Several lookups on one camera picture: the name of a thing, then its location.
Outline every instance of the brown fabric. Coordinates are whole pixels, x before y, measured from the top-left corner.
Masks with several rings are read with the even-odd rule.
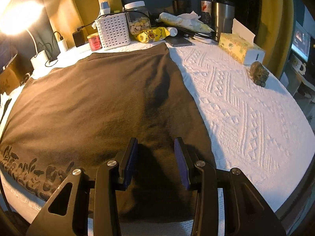
[[[184,221],[193,218],[195,198],[181,185],[177,136],[215,166],[203,119],[162,43],[94,53],[29,80],[10,112],[0,161],[17,182],[47,200],[74,168],[96,171],[136,137],[132,183],[117,192],[120,219]]]

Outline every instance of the computer monitor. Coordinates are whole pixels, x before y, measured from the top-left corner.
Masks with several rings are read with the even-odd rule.
[[[296,22],[291,49],[295,51],[305,62],[308,61],[311,36]]]

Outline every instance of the carved animal figurine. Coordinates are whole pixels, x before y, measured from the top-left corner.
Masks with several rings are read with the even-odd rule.
[[[263,67],[259,61],[255,61],[250,65],[249,74],[253,79],[254,84],[265,87],[269,77],[269,72]]]

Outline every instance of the curtain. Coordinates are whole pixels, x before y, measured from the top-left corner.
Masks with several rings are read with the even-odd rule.
[[[266,51],[263,64],[279,79],[292,41],[293,0],[262,0],[256,44]]]
[[[102,1],[108,1],[112,11],[122,10],[121,0],[44,0],[44,3],[53,31],[59,31],[71,48],[74,46],[72,33],[97,18]],[[91,26],[83,29],[85,38],[95,32]]]

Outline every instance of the silver screw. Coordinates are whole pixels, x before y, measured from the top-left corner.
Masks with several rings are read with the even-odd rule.
[[[117,162],[115,160],[110,160],[107,162],[107,166],[113,167],[116,166]]]
[[[240,169],[238,169],[238,168],[232,168],[232,173],[233,173],[234,175],[239,175],[239,174],[241,173],[241,171],[240,171]]]
[[[198,161],[196,162],[196,165],[197,165],[198,167],[203,167],[203,166],[206,165],[206,163],[205,163],[204,161],[202,161],[202,160],[198,160]]]
[[[72,171],[72,174],[77,176],[81,174],[81,170],[80,169],[75,169],[74,171]]]

